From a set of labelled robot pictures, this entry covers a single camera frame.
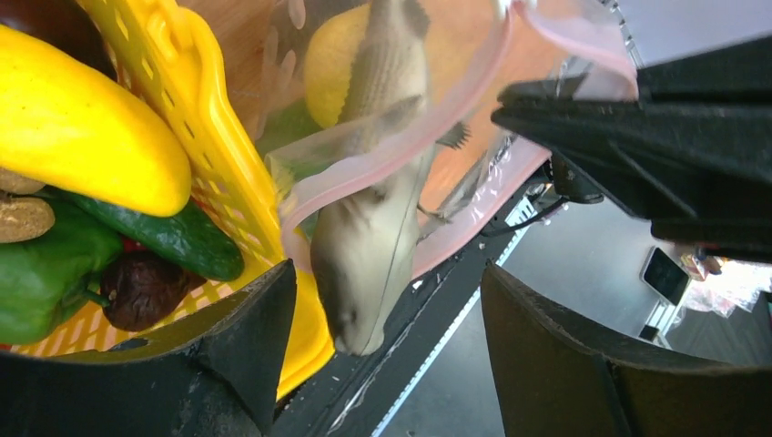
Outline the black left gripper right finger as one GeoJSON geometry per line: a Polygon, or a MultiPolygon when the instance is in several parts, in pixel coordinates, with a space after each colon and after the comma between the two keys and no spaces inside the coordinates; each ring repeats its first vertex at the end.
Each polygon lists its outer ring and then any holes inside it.
{"type": "Polygon", "coordinates": [[[488,263],[481,308],[508,436],[768,436],[771,370],[625,335],[488,263]]]}

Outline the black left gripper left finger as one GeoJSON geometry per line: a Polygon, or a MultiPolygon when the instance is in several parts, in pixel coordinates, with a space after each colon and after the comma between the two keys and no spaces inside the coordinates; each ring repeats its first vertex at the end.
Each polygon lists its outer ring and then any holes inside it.
{"type": "Polygon", "coordinates": [[[266,436],[296,306],[284,260],[107,351],[1,355],[4,436],[266,436]]]}

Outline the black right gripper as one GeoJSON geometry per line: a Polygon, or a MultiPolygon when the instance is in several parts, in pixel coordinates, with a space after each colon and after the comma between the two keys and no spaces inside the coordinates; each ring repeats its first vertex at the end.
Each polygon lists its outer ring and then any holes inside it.
{"type": "Polygon", "coordinates": [[[560,98],[507,86],[492,122],[573,164],[652,235],[771,260],[771,38],[637,72],[637,97],[560,98]]]}

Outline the grey toy fish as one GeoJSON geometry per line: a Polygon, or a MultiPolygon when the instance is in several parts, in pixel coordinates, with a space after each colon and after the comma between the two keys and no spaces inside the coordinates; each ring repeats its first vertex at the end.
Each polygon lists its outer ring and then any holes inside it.
{"type": "MultiPolygon", "coordinates": [[[[431,22],[417,1],[370,2],[339,116],[357,127],[343,137],[342,152],[371,152],[427,111],[431,22]]],[[[383,344],[385,323],[411,282],[433,161],[440,147],[460,149],[469,135],[459,121],[388,177],[319,210],[310,263],[336,351],[362,357],[383,344]]]]}

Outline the clear zip top bag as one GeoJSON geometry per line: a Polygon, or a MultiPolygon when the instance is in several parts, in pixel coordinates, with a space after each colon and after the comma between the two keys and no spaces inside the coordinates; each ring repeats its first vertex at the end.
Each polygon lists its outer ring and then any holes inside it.
{"type": "Polygon", "coordinates": [[[310,271],[310,243],[321,208],[378,182],[415,158],[455,123],[470,135],[460,149],[440,147],[421,193],[426,214],[413,262],[420,277],[462,248],[548,157],[529,141],[502,163],[493,130],[481,124],[487,102],[502,87],[501,68],[512,61],[517,21],[538,35],[538,46],[560,48],[590,65],[584,97],[630,99],[636,72],[621,19],[606,1],[417,1],[431,19],[425,40],[431,76],[427,111],[371,152],[340,150],[357,123],[322,128],[310,117],[303,85],[304,56],[312,34],[333,15],[372,1],[278,1],[263,46],[261,88],[267,97],[258,151],[277,194],[284,254],[310,271]]]}

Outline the yellow plastic basket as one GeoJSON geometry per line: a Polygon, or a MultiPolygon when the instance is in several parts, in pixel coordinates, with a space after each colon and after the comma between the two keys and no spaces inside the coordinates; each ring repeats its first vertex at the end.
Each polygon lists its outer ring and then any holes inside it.
{"type": "MultiPolygon", "coordinates": [[[[140,333],[110,326],[101,310],[87,303],[41,341],[12,345],[10,351],[35,357],[94,351],[93,358],[123,340],[154,330],[170,333],[177,320],[233,292],[283,260],[273,182],[229,102],[226,68],[215,33],[204,17],[184,7],[204,9],[225,1],[77,1],[96,22],[117,67],[118,80],[145,99],[180,137],[191,159],[192,196],[230,237],[246,261],[230,282],[211,281],[183,299],[172,315],[140,333]]],[[[320,370],[333,347],[324,311],[309,273],[297,276],[296,304],[284,353],[277,401],[320,370]]]]}

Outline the beige pear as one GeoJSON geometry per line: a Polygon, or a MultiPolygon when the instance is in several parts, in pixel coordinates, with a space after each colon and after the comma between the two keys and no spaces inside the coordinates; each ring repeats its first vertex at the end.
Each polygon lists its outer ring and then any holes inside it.
{"type": "Polygon", "coordinates": [[[368,3],[339,12],[311,36],[304,56],[305,103],[310,117],[322,128],[338,123],[369,12],[368,3]]]}

